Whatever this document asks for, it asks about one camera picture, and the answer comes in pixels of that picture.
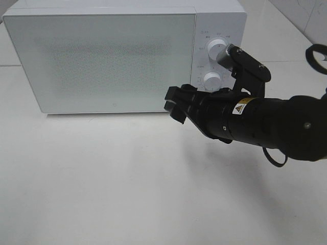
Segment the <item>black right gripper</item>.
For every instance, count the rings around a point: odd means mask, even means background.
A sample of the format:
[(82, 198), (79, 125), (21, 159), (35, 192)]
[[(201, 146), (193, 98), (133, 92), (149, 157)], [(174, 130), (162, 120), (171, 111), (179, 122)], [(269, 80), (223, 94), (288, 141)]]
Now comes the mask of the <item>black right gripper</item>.
[(190, 84), (171, 86), (165, 96), (164, 109), (184, 123), (188, 118), (208, 138), (231, 143), (232, 116), (240, 116), (246, 103), (263, 98), (265, 83), (271, 80), (269, 69), (240, 47), (228, 44), (216, 57), (219, 65), (231, 72), (236, 80), (233, 89), (222, 88), (203, 92)]

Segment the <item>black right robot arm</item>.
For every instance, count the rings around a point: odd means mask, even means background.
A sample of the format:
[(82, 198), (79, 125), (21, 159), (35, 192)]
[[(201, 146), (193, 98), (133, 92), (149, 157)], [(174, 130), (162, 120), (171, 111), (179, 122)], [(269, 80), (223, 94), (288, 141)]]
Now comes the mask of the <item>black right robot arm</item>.
[(233, 44), (217, 56), (217, 63), (231, 71), (233, 88), (203, 92), (190, 84), (169, 87), (164, 109), (174, 120), (189, 119), (203, 135), (224, 143), (260, 146), (267, 159), (269, 149), (295, 160), (326, 158), (325, 95), (266, 98), (269, 69)]

